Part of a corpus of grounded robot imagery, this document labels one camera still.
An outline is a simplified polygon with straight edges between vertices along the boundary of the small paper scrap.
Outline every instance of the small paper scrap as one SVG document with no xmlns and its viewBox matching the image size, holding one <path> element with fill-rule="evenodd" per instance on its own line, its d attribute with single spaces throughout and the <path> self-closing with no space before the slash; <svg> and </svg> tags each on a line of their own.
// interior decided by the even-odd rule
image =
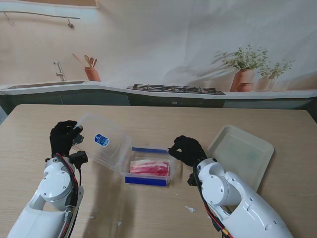
<svg viewBox="0 0 317 238">
<path fill-rule="evenodd" d="M 197 212 L 197 209 L 195 209 L 195 208 L 192 208 L 192 207 L 187 207 L 187 206 L 185 206 L 188 210 L 190 210 L 192 213 L 193 212 Z"/>
</svg>

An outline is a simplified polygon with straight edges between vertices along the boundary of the white wall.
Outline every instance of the white wall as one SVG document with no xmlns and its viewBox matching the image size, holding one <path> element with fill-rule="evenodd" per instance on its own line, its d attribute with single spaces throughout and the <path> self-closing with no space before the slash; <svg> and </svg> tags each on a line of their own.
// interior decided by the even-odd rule
<svg viewBox="0 0 317 238">
<path fill-rule="evenodd" d="M 50 7 L 0 2 L 1 10 L 81 17 L 72 20 L 0 14 L 0 81 L 59 80 L 60 61 L 68 80 L 86 79 L 72 53 L 98 59 L 103 81 L 163 83 L 164 75 L 184 60 L 191 0 L 101 0 L 99 9 Z"/>
<path fill-rule="evenodd" d="M 228 91 L 234 71 L 221 67 L 221 52 L 252 44 L 271 61 L 296 60 L 279 81 L 290 89 L 317 89 L 315 0 L 101 0 L 100 9 L 0 2 L 1 10 L 81 17 L 72 20 L 0 14 L 0 82 L 86 79 L 71 53 L 98 58 L 103 81 L 175 84 Z"/>
</svg>

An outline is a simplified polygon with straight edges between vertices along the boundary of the sink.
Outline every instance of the sink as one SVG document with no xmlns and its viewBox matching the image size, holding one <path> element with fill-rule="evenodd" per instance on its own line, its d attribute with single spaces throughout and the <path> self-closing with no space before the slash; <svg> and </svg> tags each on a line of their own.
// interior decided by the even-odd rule
<svg viewBox="0 0 317 238">
<path fill-rule="evenodd" d="M 46 86 L 57 86 L 57 85 L 67 85 L 67 84 L 80 84 L 85 81 L 69 81 L 69 82 L 56 82 L 56 83 L 38 83 L 38 84 L 28 84 L 28 85 L 15 85 L 7 89 L 17 89 L 17 88 L 38 88 Z"/>
</svg>

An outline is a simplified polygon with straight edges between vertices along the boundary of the faucet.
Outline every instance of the faucet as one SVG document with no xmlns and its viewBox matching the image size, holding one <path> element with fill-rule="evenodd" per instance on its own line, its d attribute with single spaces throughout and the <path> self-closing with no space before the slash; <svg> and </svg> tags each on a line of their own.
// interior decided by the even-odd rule
<svg viewBox="0 0 317 238">
<path fill-rule="evenodd" d="M 62 68 L 61 68 L 61 66 L 60 66 L 60 63 L 59 63 L 58 61 L 55 61 L 54 64 L 57 64 L 57 66 L 58 66 L 58 68 L 59 68 L 59 73 L 56 73 L 56 76 L 57 76 L 57 77 L 60 77 L 60 80 L 61 80 L 62 82 L 65 82 L 65 81 L 66 81 L 65 75 L 64 75 L 64 72 L 63 72 L 63 70 L 62 70 Z"/>
</svg>

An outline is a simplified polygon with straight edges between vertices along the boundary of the blue label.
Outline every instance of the blue label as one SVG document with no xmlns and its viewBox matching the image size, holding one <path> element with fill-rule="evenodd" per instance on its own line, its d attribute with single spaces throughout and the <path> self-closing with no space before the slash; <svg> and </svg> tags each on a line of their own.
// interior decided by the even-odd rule
<svg viewBox="0 0 317 238">
<path fill-rule="evenodd" d="M 109 139 L 101 134 L 97 134 L 95 136 L 95 142 L 101 144 L 103 147 L 106 147 L 109 144 Z"/>
</svg>

